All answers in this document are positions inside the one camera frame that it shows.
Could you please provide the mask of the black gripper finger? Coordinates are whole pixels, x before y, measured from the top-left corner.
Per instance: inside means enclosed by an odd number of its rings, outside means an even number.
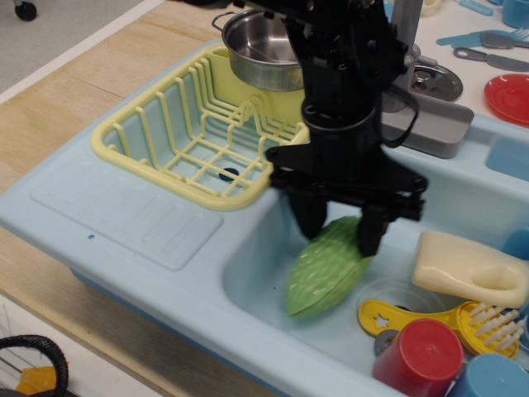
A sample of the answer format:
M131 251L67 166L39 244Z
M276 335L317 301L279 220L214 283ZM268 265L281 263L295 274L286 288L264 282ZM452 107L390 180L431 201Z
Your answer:
M358 247L362 256L375 256L382 237L390 223L390 213L386 207L367 205L362 208L357 228Z
M301 233L314 239L327 217L327 196L308 192L289 192L288 201Z

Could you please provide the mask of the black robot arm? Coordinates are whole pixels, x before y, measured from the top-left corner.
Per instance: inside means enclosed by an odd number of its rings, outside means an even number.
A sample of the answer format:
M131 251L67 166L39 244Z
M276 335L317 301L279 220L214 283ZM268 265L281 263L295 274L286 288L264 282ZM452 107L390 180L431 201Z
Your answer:
M384 153L407 140L407 133L383 135L384 95L420 109L395 84L407 69L407 46L380 1L252 1L250 7L280 17L303 72L310 141L267 151L272 185L288 194L308 238L320 232L329 202L360 208L358 247L374 256L391 222L421 217L427 189L424 177Z

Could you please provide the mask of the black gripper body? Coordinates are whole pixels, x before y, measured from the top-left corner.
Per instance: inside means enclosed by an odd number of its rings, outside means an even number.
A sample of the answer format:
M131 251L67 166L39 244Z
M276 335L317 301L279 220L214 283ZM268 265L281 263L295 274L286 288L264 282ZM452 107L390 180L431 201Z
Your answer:
M303 116L307 143L266 152L274 187L287 194L325 194L327 203L386 207L391 219L421 218L427 180L384 153L379 106L351 119L327 117L306 106Z

